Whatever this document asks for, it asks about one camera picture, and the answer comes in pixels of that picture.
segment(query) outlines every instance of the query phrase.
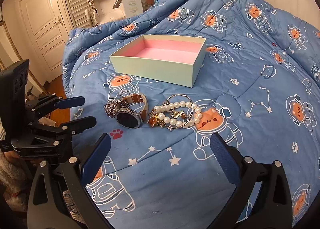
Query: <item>open box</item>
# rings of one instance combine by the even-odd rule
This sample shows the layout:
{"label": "open box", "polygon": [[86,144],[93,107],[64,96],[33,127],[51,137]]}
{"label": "open box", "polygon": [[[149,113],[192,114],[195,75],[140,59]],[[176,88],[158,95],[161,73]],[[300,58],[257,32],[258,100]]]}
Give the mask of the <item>open box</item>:
{"label": "open box", "polygon": [[116,72],[192,87],[205,56],[205,38],[141,35],[110,56]]}

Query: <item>white door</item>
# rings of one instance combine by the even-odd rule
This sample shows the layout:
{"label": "white door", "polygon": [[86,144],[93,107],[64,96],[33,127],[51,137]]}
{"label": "white door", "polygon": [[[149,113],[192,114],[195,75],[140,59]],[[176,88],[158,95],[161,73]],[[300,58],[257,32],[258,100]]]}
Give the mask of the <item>white door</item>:
{"label": "white door", "polygon": [[21,0],[28,35],[50,83],[62,74],[61,61],[68,40],[57,0]]}

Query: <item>watch face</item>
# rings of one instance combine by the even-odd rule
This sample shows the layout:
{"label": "watch face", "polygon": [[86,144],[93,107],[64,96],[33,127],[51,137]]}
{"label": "watch face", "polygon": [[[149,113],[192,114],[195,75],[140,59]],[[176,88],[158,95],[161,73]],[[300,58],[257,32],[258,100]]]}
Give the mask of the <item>watch face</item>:
{"label": "watch face", "polygon": [[118,112],[116,119],[119,124],[127,128],[137,128],[140,124],[136,116],[127,112]]}

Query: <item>bracelet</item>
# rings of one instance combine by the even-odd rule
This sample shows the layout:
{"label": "bracelet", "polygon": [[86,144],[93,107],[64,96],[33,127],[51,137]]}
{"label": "bracelet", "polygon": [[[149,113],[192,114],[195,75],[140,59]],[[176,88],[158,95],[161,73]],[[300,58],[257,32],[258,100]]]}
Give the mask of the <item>bracelet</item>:
{"label": "bracelet", "polygon": [[[188,98],[189,101],[181,101],[170,103],[169,100],[174,96],[183,96]],[[187,116],[183,110],[176,111],[175,108],[187,107],[191,109],[191,114]],[[192,119],[193,111],[196,112],[196,116]],[[171,113],[171,117],[165,116],[165,112]],[[167,98],[162,104],[162,106],[155,106],[149,113],[149,125],[154,127],[155,125],[166,127],[170,131],[178,128],[188,128],[194,124],[198,124],[202,118],[201,108],[199,108],[191,99],[183,94],[174,94]],[[181,117],[182,120],[188,119],[187,121],[176,120],[178,117]]]}

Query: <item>bed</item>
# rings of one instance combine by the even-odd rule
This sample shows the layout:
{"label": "bed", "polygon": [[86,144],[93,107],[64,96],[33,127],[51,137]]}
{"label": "bed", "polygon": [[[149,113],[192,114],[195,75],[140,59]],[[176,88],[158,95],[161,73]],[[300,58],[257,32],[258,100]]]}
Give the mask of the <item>bed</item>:
{"label": "bed", "polygon": [[[109,55],[141,34],[207,39],[193,88],[115,73]],[[210,150],[219,132],[243,156],[282,162],[295,225],[320,188],[319,48],[317,29],[264,0],[159,0],[139,16],[72,30],[63,83],[68,97],[86,103],[71,109],[71,119],[97,119],[75,136],[74,154],[104,132],[112,138],[100,175],[87,185],[102,214],[115,228],[206,228],[234,190]],[[122,90],[145,94],[150,108],[187,94],[219,118],[207,114],[208,124],[173,132],[148,124],[125,129],[103,110]]]}

